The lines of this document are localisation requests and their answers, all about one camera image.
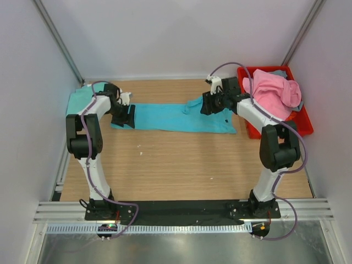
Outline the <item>grey t shirt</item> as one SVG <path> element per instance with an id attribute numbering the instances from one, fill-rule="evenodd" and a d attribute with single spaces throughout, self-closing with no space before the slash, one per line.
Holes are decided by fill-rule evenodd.
<path id="1" fill-rule="evenodd" d="M 286 73 L 275 71 L 270 73 L 272 88 L 270 90 L 269 112 L 286 119 L 292 111 L 299 112 L 304 105 L 299 84 L 287 80 Z"/>

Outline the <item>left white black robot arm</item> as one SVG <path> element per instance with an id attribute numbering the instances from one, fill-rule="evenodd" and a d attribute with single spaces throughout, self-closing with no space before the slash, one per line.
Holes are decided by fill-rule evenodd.
<path id="1" fill-rule="evenodd" d="M 86 220 L 110 220 L 118 214 L 101 163 L 100 120 L 109 114 L 113 125 L 134 128 L 136 106 L 131 97 L 131 92 L 107 81 L 85 85 L 70 95 L 65 118 L 67 149 L 81 165 L 89 186 L 89 200 L 79 201 Z"/>

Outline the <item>aluminium frame rail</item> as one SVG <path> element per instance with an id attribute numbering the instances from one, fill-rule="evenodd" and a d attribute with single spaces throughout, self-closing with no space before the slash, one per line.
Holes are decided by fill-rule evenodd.
<path id="1" fill-rule="evenodd" d="M 327 199 L 289 199 L 300 221 L 334 220 Z M 82 222 L 85 209 L 78 202 L 40 202 L 34 216 L 35 223 Z"/>

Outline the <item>orange garment in bin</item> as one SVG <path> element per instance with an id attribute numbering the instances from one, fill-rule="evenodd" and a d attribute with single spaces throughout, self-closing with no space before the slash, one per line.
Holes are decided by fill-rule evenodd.
<path id="1" fill-rule="evenodd" d="M 289 115 L 289 117 L 284 120 L 284 122 L 286 124 L 292 125 L 295 121 L 297 114 L 298 114 L 297 112 L 292 111 L 291 114 Z"/>

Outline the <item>pink t shirt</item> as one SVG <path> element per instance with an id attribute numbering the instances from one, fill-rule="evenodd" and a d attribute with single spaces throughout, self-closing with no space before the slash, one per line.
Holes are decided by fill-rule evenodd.
<path id="1" fill-rule="evenodd" d="M 242 85 L 247 93 L 252 93 L 256 103 L 271 115 L 286 120 L 293 108 L 301 103 L 299 84 L 282 76 L 257 69 L 253 77 L 243 78 Z"/>

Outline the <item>red plastic bin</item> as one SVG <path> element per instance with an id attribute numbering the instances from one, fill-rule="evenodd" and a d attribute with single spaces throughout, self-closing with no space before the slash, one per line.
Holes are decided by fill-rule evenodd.
<path id="1" fill-rule="evenodd" d="M 287 80 L 294 80 L 293 74 L 291 73 L 291 70 L 288 66 L 264 66 L 264 67 L 248 67 L 247 68 L 250 76 L 253 75 L 254 71 L 256 69 L 260 69 L 264 72 L 275 72 L 275 71 L 281 71 L 282 73 L 286 73 L 286 79 Z M 248 75 L 245 71 L 245 69 L 243 67 L 239 67 L 237 69 L 237 74 L 238 74 L 238 82 L 239 82 L 239 86 L 241 88 L 241 92 L 244 93 L 245 90 L 243 88 L 242 85 L 242 80 L 243 78 L 247 78 Z M 302 106 L 302 109 L 297 112 L 297 116 L 295 118 L 295 124 L 297 126 L 298 129 L 298 133 L 301 136 L 306 136 L 306 135 L 311 135 L 314 132 L 314 129 L 312 127 L 312 124 L 310 122 L 310 118 L 309 115 L 305 109 L 304 106 Z M 247 134 L 249 136 L 250 139 L 260 139 L 260 133 L 255 129 L 254 126 L 252 126 L 248 121 L 244 121 L 245 123 L 245 127 L 246 127 L 246 131 Z"/>

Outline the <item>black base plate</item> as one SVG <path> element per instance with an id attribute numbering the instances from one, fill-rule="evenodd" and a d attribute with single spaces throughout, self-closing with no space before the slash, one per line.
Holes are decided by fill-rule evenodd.
<path id="1" fill-rule="evenodd" d="M 86 221 L 114 221 L 134 226 L 230 226 L 245 219 L 279 219 L 278 202 L 257 205 L 247 200 L 135 201 L 116 205 L 80 199 Z"/>

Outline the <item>blue t shirt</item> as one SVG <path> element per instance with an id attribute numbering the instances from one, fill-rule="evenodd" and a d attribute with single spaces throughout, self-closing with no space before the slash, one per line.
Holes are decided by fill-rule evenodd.
<path id="1" fill-rule="evenodd" d="M 135 129 L 164 130 L 189 133 L 236 134 L 232 124 L 233 113 L 223 111 L 201 114 L 203 99 L 198 97 L 187 103 L 137 103 L 135 107 Z"/>

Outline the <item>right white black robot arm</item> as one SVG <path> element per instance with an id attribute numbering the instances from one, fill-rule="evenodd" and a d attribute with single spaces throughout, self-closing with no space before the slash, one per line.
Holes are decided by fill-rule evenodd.
<path id="1" fill-rule="evenodd" d="M 201 114 L 209 116 L 228 109 L 260 132 L 259 156 L 263 170 L 250 191 L 245 209 L 250 217 L 266 218 L 274 209 L 277 187 L 284 172 L 301 156 L 296 125 L 271 116 L 249 93 L 241 91 L 236 77 L 208 76 L 205 82 L 211 88 L 202 95 Z"/>

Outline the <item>folded mint green t shirt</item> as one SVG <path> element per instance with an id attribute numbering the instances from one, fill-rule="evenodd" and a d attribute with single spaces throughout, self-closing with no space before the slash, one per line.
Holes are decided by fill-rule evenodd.
<path id="1" fill-rule="evenodd" d="M 105 83 L 98 83 L 93 86 L 88 84 L 72 93 L 69 98 L 66 116 L 81 115 L 82 113 L 85 115 L 97 114 L 98 119 L 101 119 L 111 108 L 109 97 L 98 95 L 98 92 L 103 91 L 104 85 Z"/>

